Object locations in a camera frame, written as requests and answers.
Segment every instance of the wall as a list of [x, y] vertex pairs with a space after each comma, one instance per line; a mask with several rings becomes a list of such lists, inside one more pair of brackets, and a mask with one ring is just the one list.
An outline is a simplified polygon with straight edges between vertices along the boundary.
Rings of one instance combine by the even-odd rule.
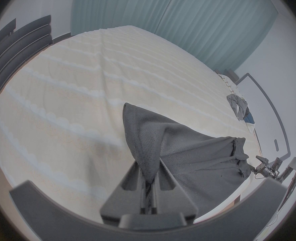
[[51, 15], [52, 38], [70, 32], [73, 0], [11, 0], [0, 18], [0, 30], [14, 18], [15, 30], [46, 15]]
[[[283, 162], [284, 169], [296, 156], [296, 19], [281, 0], [275, 1], [278, 14], [271, 30], [253, 54], [235, 71], [242, 77], [250, 73], [266, 92], [283, 122], [288, 137], [291, 157]], [[261, 236], [274, 230], [296, 201], [296, 188], [277, 221]]]

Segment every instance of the bedsheet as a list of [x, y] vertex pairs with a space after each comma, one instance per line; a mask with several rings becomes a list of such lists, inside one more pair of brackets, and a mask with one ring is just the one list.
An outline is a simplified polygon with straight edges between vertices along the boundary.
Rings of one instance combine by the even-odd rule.
[[230, 93], [202, 62], [150, 32], [85, 32], [42, 51], [5, 86], [0, 167], [12, 187], [29, 179], [55, 202], [102, 222], [100, 207], [134, 162], [125, 102], [205, 135], [245, 137], [249, 162], [257, 163], [258, 142], [231, 110]]

